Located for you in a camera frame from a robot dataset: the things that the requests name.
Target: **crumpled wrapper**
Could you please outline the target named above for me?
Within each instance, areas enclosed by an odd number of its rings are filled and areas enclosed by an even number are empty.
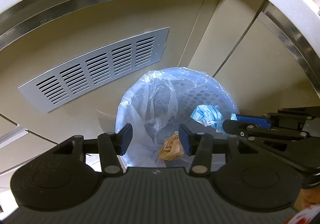
[[[175,131],[168,140],[164,142],[162,149],[159,152],[159,158],[167,161],[172,161],[184,155],[181,142],[179,140],[178,131]]]

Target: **trash bin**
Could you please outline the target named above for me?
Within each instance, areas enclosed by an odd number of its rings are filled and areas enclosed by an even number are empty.
[[[149,71],[123,96],[118,107],[116,132],[132,124],[132,141],[122,157],[125,166],[189,168],[193,156],[165,161],[158,158],[165,139],[184,123],[194,133],[206,132],[215,138],[227,135],[190,118],[197,105],[215,106],[224,118],[239,110],[230,94],[211,76],[188,68]]]

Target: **trash can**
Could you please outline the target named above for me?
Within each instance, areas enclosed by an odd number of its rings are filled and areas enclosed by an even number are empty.
[[[224,118],[239,110],[230,94],[213,77],[188,68],[169,68],[149,71],[123,96],[118,107],[116,132],[125,124],[133,127],[132,141],[122,157],[126,167],[189,168],[193,156],[166,161],[158,158],[164,141],[180,124],[194,132],[206,132],[215,138],[227,135],[190,118],[196,106],[206,104],[216,107]]]

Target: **circular black cover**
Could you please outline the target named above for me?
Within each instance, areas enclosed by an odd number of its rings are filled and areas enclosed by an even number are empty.
[[[238,207],[276,211],[295,201],[302,178],[292,167],[261,154],[243,154],[215,172],[215,186]]]
[[[14,173],[10,187],[19,206],[56,211],[76,206],[93,195],[98,184],[96,172],[66,156],[40,156]]]

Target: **vent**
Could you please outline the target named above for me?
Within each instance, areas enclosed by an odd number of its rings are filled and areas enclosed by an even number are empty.
[[[119,77],[161,60],[169,28],[147,32],[90,51],[19,87],[46,113]]]

